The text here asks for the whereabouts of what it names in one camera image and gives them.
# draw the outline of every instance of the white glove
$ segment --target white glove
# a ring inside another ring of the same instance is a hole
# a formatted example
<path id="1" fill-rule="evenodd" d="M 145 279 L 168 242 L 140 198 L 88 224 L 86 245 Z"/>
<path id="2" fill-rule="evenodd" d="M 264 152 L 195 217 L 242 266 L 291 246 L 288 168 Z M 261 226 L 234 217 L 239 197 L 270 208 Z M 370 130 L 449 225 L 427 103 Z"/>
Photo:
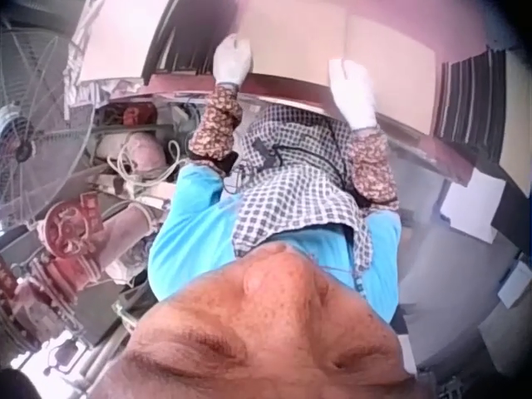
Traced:
<path id="1" fill-rule="evenodd" d="M 366 68 L 354 61 L 331 60 L 329 78 L 334 102 L 351 128 L 376 127 L 375 96 Z"/>
<path id="2" fill-rule="evenodd" d="M 227 36 L 214 53 L 214 79 L 216 84 L 231 83 L 242 86 L 251 69 L 251 45 L 236 34 Z"/>

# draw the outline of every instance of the light blue shirt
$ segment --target light blue shirt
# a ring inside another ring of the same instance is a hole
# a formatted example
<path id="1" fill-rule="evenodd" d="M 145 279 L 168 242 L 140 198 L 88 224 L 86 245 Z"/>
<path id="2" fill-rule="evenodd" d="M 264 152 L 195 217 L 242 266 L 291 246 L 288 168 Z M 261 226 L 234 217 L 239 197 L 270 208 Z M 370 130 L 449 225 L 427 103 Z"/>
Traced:
<path id="1" fill-rule="evenodd" d="M 170 212 L 150 251 L 148 279 L 159 300 L 235 259 L 231 235 L 241 198 L 232 195 L 220 200 L 223 188 L 219 175 L 207 166 L 187 165 L 181 170 Z M 362 276 L 362 284 L 369 304 L 390 322 L 399 300 L 397 247 L 401 221 L 397 214 L 381 211 L 367 217 L 367 226 L 372 236 L 373 258 Z M 341 225 L 289 231 L 268 241 L 292 245 L 354 289 L 352 246 Z"/>

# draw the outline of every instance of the plaid apron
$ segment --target plaid apron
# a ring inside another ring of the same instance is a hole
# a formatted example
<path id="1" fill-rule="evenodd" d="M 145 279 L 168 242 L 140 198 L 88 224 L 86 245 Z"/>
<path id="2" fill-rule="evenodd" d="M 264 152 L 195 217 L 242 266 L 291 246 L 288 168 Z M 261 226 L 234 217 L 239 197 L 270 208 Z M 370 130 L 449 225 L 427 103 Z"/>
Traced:
<path id="1" fill-rule="evenodd" d="M 352 240 L 355 288 L 372 261 L 372 241 L 352 190 L 353 133 L 326 116 L 271 105 L 242 137 L 242 204 L 233 230 L 235 254 L 244 256 L 274 234 L 340 224 Z"/>

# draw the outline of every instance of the electric fan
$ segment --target electric fan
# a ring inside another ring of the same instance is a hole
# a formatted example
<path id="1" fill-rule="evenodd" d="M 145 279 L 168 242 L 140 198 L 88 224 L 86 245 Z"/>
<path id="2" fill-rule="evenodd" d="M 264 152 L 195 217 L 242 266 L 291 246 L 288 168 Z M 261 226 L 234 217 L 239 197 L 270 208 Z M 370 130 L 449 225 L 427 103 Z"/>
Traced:
<path id="1" fill-rule="evenodd" d="M 69 107 L 75 45 L 41 29 L 0 31 L 0 220 L 32 224 L 56 197 L 91 134 L 94 107 Z"/>

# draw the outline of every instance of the eye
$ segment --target eye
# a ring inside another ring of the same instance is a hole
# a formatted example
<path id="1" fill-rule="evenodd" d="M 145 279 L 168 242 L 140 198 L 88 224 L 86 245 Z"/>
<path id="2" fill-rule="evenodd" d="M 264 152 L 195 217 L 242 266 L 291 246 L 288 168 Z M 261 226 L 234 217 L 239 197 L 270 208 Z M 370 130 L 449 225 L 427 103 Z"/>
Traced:
<path id="1" fill-rule="evenodd" d="M 196 348 L 206 349 L 223 357 L 236 357 L 233 348 L 223 337 L 196 330 L 185 330 L 180 336 L 181 339 Z"/>
<path id="2" fill-rule="evenodd" d="M 355 372 L 366 368 L 367 362 L 382 355 L 382 348 L 376 346 L 356 347 L 346 351 L 332 362 L 339 371 Z"/>

